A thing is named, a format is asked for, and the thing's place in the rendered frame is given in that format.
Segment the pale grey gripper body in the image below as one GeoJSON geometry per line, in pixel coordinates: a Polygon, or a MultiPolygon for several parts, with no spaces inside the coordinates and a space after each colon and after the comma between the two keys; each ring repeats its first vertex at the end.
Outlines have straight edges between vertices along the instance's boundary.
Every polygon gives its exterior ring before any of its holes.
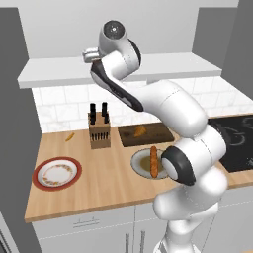
{"type": "Polygon", "coordinates": [[[94,60],[98,60],[101,58],[99,49],[97,47],[87,48],[82,52],[83,59],[85,63],[91,63],[94,60]]]}

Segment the orange croissant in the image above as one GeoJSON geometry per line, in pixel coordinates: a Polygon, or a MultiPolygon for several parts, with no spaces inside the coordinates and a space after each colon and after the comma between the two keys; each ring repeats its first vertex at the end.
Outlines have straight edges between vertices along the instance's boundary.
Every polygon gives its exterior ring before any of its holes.
{"type": "Polygon", "coordinates": [[[137,126],[134,130],[134,137],[140,137],[146,134],[146,127],[145,126],[137,126]]]}

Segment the dark brown cutting board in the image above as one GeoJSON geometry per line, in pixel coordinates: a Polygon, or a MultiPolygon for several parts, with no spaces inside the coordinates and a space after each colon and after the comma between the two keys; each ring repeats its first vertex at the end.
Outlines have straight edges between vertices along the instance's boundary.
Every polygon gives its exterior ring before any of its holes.
{"type": "Polygon", "coordinates": [[[124,147],[174,141],[173,134],[163,123],[119,126],[118,131],[124,147]],[[137,126],[145,126],[146,134],[134,137],[134,130],[137,126]]]}

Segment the tall grey cabinet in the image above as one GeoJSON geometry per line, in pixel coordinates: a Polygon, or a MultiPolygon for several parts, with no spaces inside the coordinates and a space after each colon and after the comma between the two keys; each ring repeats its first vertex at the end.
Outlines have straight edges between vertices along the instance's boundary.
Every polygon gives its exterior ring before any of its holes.
{"type": "Polygon", "coordinates": [[[42,136],[32,91],[18,83],[28,60],[19,11],[0,7],[0,212],[20,253],[42,253],[25,222],[42,136]]]}

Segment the wooden knife block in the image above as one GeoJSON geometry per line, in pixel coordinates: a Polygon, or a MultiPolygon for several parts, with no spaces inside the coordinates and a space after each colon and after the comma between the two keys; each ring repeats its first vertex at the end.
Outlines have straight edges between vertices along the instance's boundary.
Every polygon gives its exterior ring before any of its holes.
{"type": "Polygon", "coordinates": [[[96,113],[96,121],[94,125],[90,125],[90,114],[88,114],[89,121],[89,137],[92,149],[108,148],[111,146],[111,125],[110,121],[104,124],[104,118],[101,112],[96,113]]]}

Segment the grey plate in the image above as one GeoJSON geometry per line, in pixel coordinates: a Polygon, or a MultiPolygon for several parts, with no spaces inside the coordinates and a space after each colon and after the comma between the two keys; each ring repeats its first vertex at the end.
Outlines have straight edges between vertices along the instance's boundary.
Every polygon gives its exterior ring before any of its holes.
{"type": "MultiPolygon", "coordinates": [[[[158,175],[156,180],[165,179],[168,177],[166,170],[161,164],[161,154],[163,151],[161,149],[157,150],[157,160],[158,160],[158,175]]],[[[136,152],[130,161],[132,169],[139,175],[146,179],[153,179],[150,174],[150,149],[145,148],[136,152]]]]}

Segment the red rimmed white plate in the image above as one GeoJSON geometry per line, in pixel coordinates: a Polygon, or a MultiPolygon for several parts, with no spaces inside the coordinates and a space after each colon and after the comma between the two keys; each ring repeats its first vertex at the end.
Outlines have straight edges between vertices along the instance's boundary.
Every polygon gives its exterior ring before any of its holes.
{"type": "Polygon", "coordinates": [[[38,165],[33,173],[32,181],[40,190],[55,192],[72,186],[81,174],[82,167],[76,159],[59,156],[38,165]]]}

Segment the orange baguette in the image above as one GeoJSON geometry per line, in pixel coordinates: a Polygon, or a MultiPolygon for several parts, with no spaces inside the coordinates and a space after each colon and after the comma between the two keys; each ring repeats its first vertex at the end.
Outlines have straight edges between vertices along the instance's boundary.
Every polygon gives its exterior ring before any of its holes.
{"type": "Polygon", "coordinates": [[[156,178],[158,175],[157,149],[155,146],[150,148],[150,175],[152,178],[156,178]]]}

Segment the wide white drawer front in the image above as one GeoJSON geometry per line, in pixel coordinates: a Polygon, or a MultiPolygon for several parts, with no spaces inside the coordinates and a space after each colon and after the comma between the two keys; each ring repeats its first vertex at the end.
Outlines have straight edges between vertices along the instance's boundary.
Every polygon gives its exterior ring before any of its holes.
{"type": "Polygon", "coordinates": [[[102,227],[110,227],[118,224],[125,224],[134,221],[134,206],[123,207],[118,209],[95,211],[82,213],[77,215],[70,215],[65,217],[58,217],[42,221],[33,222],[38,239],[44,239],[56,235],[69,234],[82,230],[91,230],[102,227]],[[89,220],[92,217],[100,220],[99,224],[73,228],[73,223],[78,219],[89,220]]]}

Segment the narrow white drawer front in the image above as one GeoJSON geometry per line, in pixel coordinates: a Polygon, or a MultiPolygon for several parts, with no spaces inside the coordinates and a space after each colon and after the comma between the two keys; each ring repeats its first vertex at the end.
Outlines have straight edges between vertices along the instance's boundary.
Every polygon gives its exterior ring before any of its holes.
{"type": "Polygon", "coordinates": [[[143,221],[155,219],[156,215],[153,210],[153,203],[141,204],[135,206],[135,220],[143,221]]]}

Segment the black hob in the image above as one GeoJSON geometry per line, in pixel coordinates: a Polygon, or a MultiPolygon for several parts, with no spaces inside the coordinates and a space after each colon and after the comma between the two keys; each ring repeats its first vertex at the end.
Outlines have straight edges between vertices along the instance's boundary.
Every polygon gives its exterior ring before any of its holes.
{"type": "Polygon", "coordinates": [[[226,154],[220,159],[229,172],[253,169],[253,115],[209,119],[212,124],[221,125],[230,138],[226,154]]]}

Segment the white cupboard door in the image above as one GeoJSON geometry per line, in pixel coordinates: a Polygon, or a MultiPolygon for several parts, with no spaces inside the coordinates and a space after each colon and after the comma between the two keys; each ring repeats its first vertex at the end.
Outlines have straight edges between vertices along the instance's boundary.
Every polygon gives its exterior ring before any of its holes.
{"type": "Polygon", "coordinates": [[[140,251],[141,231],[145,231],[143,253],[153,253],[157,243],[163,238],[166,231],[167,222],[158,218],[137,221],[134,225],[133,253],[140,251]]]}
{"type": "Polygon", "coordinates": [[[120,224],[94,230],[63,234],[39,240],[42,253],[125,253],[129,233],[132,253],[133,224],[120,224]]]}

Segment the white cupboard under hob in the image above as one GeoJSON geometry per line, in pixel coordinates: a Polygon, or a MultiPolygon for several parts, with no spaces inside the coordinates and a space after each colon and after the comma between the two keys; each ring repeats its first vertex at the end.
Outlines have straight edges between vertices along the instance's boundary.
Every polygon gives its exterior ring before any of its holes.
{"type": "Polygon", "coordinates": [[[227,190],[202,253],[253,250],[253,186],[227,190]]]}

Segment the white wall shelf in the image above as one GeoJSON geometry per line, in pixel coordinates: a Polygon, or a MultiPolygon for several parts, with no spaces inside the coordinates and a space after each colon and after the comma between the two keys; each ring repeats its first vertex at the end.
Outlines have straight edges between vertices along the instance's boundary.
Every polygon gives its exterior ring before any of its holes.
{"type": "MultiPolygon", "coordinates": [[[[29,59],[18,77],[19,87],[39,88],[92,84],[90,63],[81,56],[29,59]]],[[[126,81],[219,76],[221,69],[192,52],[144,54],[141,66],[126,81]]]]}

